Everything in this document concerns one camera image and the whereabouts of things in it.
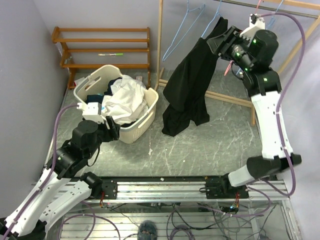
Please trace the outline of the pink wire hanger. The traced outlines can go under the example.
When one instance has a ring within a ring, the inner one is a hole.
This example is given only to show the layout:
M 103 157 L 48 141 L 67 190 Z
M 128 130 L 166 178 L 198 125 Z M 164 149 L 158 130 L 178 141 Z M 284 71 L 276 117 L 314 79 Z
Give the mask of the pink wire hanger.
M 256 5 L 255 14 L 258 12 L 258 9 L 259 9 L 260 4 L 261 4 L 261 0 L 259 0 L 258 3 L 257 3 L 257 5 Z M 226 75 L 228 74 L 229 70 L 232 68 L 233 62 L 234 62 L 233 60 L 231 60 L 231 61 L 229 62 L 228 66 L 227 66 L 227 68 L 226 68 L 226 70 L 225 70 L 225 72 L 224 72 L 224 76 L 226 76 Z

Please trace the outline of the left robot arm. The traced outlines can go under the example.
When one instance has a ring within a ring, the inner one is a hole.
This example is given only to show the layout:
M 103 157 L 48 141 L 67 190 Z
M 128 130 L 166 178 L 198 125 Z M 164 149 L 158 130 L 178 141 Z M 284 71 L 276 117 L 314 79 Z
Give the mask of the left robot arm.
M 120 126 L 109 116 L 103 121 L 82 120 L 72 137 L 54 151 L 47 168 L 20 206 L 0 220 L 0 234 L 8 240 L 42 240 L 50 228 L 81 201 L 102 193 L 102 180 L 92 172 L 81 176 L 75 186 L 54 197 L 89 159 L 98 154 L 102 143 L 119 139 Z

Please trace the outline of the blue hanger holding black shirt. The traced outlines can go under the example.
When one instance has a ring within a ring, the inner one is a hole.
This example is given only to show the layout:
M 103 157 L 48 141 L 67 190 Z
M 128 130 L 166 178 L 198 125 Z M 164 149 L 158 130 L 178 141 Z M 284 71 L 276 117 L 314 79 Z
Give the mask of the blue hanger holding black shirt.
M 201 35 L 201 38 L 205 38 L 205 35 L 206 35 L 206 32 L 208 31 L 208 29 L 209 29 L 209 27 L 211 26 L 211 24 L 215 21 L 215 19 L 219 16 L 221 16 L 221 14 L 220 14 L 220 8 L 221 8 L 221 5 L 222 5 L 222 0 L 219 0 L 218 1 L 219 2 L 219 4 L 218 4 L 218 7 L 217 7 L 217 9 L 216 9 L 216 11 L 215 11 L 215 14 L 214 14 L 214 16 L 213 16 L 213 18 L 210 20 L 210 22 L 207 24 L 207 26 L 206 26 L 206 28 L 204 29 L 204 31 L 203 31 L 203 33 L 202 33 L 202 35 Z

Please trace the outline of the white t shirt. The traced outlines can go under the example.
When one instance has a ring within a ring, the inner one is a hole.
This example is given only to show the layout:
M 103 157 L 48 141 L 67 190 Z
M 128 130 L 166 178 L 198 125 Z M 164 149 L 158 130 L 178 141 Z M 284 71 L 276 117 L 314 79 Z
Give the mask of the white t shirt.
M 112 95 L 105 95 L 102 109 L 118 125 L 132 124 L 149 109 L 144 99 L 146 87 L 129 75 L 123 75 L 108 87 Z

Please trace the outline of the black t shirt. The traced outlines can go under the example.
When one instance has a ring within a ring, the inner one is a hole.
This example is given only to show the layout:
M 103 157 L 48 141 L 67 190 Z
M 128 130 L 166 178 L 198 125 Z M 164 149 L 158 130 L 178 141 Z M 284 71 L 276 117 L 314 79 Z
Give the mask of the black t shirt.
M 163 96 L 169 105 L 162 115 L 162 133 L 171 137 L 188 128 L 207 123 L 205 94 L 216 69 L 219 56 L 214 55 L 207 40 L 219 37 L 228 29 L 228 20 L 220 17 L 206 38 L 199 38 L 192 50 L 179 63 L 170 76 Z

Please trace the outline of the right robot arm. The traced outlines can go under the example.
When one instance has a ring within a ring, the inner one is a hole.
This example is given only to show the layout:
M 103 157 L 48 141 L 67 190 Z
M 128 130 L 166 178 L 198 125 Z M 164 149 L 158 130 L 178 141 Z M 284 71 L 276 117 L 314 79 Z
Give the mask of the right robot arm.
M 257 116 L 261 155 L 250 157 L 246 164 L 225 175 L 226 182 L 220 186 L 221 194 L 233 197 L 238 187 L 252 183 L 302 163 L 302 157 L 295 154 L 284 126 L 281 97 L 284 90 L 278 73 L 270 64 L 279 46 L 277 36 L 269 30 L 259 29 L 252 37 L 244 31 L 230 27 L 220 36 L 207 40 L 214 55 L 223 60 L 232 60 L 242 71 L 242 83 L 254 106 Z

